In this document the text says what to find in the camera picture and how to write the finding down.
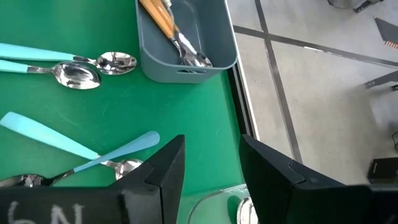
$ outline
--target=gray plastic bin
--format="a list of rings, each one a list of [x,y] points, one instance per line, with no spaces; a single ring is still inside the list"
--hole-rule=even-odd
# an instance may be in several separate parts
[[[178,50],[136,0],[141,67],[147,77],[161,83],[201,83],[236,63],[233,30],[224,0],[172,0],[172,4],[175,23],[213,67],[178,64]]]

